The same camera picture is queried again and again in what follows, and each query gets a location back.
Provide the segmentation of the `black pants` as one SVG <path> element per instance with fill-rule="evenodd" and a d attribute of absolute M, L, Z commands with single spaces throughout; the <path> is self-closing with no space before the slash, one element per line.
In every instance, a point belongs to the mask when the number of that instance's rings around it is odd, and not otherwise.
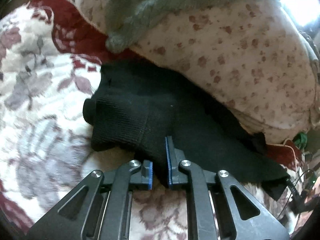
<path fill-rule="evenodd" d="M 281 197 L 289 175 L 267 157 L 263 133 L 249 134 L 225 105 L 182 74 L 147 60 L 106 63 L 100 73 L 99 87 L 83 106 L 93 150 L 119 147 L 148 159 L 167 185 L 165 139 L 171 137 L 203 169 L 226 170 Z"/>

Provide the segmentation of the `beige spotted pillow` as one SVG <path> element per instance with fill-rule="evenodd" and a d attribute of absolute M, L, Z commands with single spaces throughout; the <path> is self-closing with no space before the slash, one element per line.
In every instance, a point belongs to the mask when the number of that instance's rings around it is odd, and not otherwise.
<path fill-rule="evenodd" d="M 70 1 L 107 35 L 108 0 Z M 319 128 L 318 59 L 280 3 L 170 13 L 129 49 L 185 75 L 268 142 Z"/>

